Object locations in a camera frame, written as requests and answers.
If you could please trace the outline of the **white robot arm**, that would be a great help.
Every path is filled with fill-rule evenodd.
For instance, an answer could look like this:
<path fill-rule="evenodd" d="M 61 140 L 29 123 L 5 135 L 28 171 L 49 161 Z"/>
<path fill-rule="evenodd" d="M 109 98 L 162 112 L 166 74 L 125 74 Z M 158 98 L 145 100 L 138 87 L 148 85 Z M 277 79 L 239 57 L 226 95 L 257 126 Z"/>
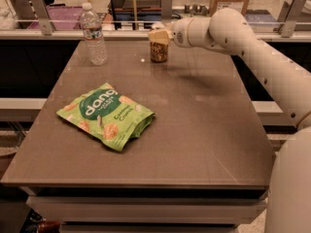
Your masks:
<path fill-rule="evenodd" d="M 242 58 L 297 132 L 272 168 L 264 233 L 311 233 L 311 76 L 253 31 L 231 8 L 186 17 L 148 33 L 159 44 L 204 48 Z"/>

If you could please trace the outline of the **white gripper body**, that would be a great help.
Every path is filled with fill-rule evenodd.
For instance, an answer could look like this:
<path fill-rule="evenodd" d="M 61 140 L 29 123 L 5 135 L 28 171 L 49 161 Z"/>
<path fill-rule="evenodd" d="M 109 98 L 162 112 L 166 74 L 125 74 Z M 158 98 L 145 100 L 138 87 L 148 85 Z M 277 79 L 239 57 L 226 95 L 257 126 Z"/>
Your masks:
<path fill-rule="evenodd" d="M 169 36 L 176 46 L 190 48 L 189 27 L 191 22 L 192 18 L 186 17 L 168 25 Z"/>

